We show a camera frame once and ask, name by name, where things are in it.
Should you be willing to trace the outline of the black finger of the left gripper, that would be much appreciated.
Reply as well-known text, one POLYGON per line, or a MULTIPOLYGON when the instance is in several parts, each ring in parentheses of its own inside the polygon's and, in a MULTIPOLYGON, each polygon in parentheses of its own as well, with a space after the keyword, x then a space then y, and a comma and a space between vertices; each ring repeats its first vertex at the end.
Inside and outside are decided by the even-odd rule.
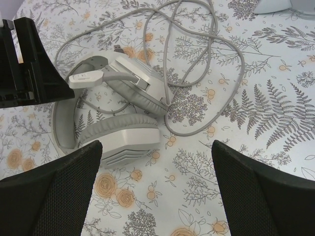
POLYGON ((36 103, 51 103, 74 98, 74 91, 58 73, 48 57, 35 23, 23 17, 14 20, 24 75, 30 80, 36 103))

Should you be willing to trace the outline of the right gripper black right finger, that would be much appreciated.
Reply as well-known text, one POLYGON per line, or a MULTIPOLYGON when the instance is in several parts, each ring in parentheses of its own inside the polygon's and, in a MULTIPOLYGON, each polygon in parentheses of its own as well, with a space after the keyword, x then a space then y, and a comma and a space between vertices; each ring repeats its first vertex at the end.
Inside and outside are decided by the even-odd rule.
POLYGON ((215 140, 212 159, 233 236, 313 236, 315 183, 215 140))

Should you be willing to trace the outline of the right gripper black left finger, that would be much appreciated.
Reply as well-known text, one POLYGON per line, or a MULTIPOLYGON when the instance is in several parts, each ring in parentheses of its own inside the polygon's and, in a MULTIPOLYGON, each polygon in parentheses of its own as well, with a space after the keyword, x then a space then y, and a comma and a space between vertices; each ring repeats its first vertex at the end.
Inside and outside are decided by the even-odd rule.
POLYGON ((79 236, 101 156, 101 142, 93 141, 64 157, 2 179, 0 234, 79 236))

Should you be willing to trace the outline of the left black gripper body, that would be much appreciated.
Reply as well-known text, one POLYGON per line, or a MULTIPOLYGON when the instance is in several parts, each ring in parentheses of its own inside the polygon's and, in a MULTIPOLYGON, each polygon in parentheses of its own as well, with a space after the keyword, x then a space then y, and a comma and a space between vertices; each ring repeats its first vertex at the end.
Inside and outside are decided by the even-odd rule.
POLYGON ((0 107, 39 103, 39 70, 35 61, 19 63, 10 20, 0 21, 0 107))

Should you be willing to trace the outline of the teal white headphones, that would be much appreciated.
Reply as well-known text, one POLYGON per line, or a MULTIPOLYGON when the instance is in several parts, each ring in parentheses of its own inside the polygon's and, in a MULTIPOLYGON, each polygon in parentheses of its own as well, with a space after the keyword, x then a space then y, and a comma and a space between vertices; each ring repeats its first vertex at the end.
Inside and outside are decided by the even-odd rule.
POLYGON ((254 14, 267 14, 292 9, 307 15, 315 14, 315 0, 260 0, 254 14))

